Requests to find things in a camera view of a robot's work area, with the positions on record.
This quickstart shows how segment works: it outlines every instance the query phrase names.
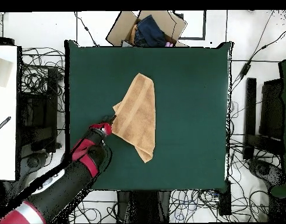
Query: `table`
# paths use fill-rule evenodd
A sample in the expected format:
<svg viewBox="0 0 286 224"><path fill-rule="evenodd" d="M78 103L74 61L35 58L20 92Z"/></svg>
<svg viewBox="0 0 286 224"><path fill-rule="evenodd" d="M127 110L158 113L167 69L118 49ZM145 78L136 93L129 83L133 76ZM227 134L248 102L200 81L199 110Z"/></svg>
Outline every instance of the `table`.
<svg viewBox="0 0 286 224"><path fill-rule="evenodd" d="M93 189L224 187L230 47L230 43L216 49L66 44L70 118L65 125L70 126L70 148L89 125L114 113L112 107L123 99L137 73L152 79L155 87L153 159L144 164L132 145L111 135L106 143L113 150L112 162Z"/></svg>

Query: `white panel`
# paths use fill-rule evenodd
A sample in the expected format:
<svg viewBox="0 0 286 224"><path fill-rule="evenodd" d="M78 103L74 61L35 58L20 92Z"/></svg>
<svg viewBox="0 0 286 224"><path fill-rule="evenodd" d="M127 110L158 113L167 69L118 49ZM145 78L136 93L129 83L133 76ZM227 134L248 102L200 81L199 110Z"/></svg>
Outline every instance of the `white panel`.
<svg viewBox="0 0 286 224"><path fill-rule="evenodd" d="M17 48L0 45L0 58L16 65ZM11 120L0 129L0 180L15 179L16 135L16 66L12 67L7 87L0 87L0 123Z"/></svg>

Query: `white floor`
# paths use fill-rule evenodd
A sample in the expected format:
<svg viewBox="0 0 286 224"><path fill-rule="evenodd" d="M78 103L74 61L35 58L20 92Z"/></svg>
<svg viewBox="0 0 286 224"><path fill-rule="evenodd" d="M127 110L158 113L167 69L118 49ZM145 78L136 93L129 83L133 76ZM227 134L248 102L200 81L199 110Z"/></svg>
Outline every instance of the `white floor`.
<svg viewBox="0 0 286 224"><path fill-rule="evenodd" d="M119 12L78 12L78 16L81 17L85 25L89 28L96 43L101 46L109 46L105 37L114 23ZM181 40L191 47L211 47L215 48L220 43L225 41L234 42L234 48L232 52L232 78L233 80L239 74L244 63L254 53L257 44L260 40L260 36L266 25L268 18L270 17L270 10L256 10L249 12L247 10L207 10L206 20L206 38L205 40ZM189 37L200 37L202 30L202 18L200 13L188 11L184 14L184 19L188 23L188 27L185 33L185 37L189 35L190 29L192 34ZM77 40L80 46L93 46L89 34L85 31L80 21L76 21L73 12L33 12L33 13L6 13L4 16L4 37L15 39L17 46L23 48L29 47L51 47L59 51L64 51L64 40ZM264 35L260 41L258 49L263 45L266 45L276 40L280 34L286 30L286 14L284 11L275 10L269 23L266 27ZM49 49L43 49L42 53L49 51ZM232 94L232 101L235 102L234 112L237 109L242 110L244 106L244 93L245 93L245 81L247 77L257 78L257 102L261 100L261 91L264 81L279 78L278 62L286 59L286 35L282 37L278 42L270 45L266 49L258 52L253 58L251 68L248 74L236 87ZM59 57L46 57L46 61L58 62ZM259 128L259 112L260 104L257 105L257 131ZM243 111L239 112L237 118L233 118L235 125L235 134L243 134ZM58 128L63 127L63 116L58 118ZM241 136L233 136L233 139L242 141ZM51 167L59 164L63 151L65 149L64 133L62 132L58 141L63 144L61 150L57 151L54 155ZM266 190L264 183L254 176L252 176L248 169L243 167L242 164L236 163L232 169L233 178L239 182L242 186L244 195L246 198L256 190ZM242 213L250 214L248 200L239 199L242 197L242 189L236 181L230 178L233 182L231 186L232 190L232 211L239 211L234 216L231 216L232 221L236 221L235 217L239 221L248 221L246 215L239 215ZM183 218L179 215L186 216L187 212L193 214L193 218L190 218L189 222L216 222L216 210L213 213L206 207L200 206L199 208L179 209L179 203L184 205L184 202L188 200L187 195L183 191L176 192L174 198L178 200L178 209L176 213L171 214L171 222L183 222ZM107 201L107 202L85 202L85 208L98 209L101 212L101 216L108 215L107 207L112 207L116 201L115 191L93 191L86 198L88 201ZM256 193L252 197L257 205L268 206L268 198L263 193ZM98 211L90 210L86 212L86 215L92 219L91 222L99 222L101 219ZM219 221L225 221L225 219L218 217ZM257 218L258 221L265 221L266 217ZM76 218L76 222L87 222L84 216ZM103 222L115 222L112 217L105 218Z"/></svg>

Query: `cardboard box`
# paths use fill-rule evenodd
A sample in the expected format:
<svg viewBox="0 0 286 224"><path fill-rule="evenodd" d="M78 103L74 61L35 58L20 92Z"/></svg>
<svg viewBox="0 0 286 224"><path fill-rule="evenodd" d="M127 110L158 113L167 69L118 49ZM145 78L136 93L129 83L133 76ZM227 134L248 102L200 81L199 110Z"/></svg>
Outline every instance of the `cardboard box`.
<svg viewBox="0 0 286 224"><path fill-rule="evenodd" d="M120 47L123 40L129 41L133 26L148 15L152 15L161 31L165 33L166 41L173 43L176 47L186 47L177 39L179 39L187 23L166 10L141 10L138 17L131 11L121 11L105 39L113 46Z"/></svg>

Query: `connector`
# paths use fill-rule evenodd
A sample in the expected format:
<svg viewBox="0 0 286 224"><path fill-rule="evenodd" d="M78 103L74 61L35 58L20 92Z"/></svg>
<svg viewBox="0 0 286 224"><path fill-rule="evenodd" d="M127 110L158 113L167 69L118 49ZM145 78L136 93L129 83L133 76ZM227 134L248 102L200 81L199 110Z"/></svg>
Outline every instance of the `connector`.
<svg viewBox="0 0 286 224"><path fill-rule="evenodd" d="M246 76L246 74L248 73L249 69L250 69L250 62L247 62L247 63L244 64L242 70L240 71L241 78Z"/></svg>

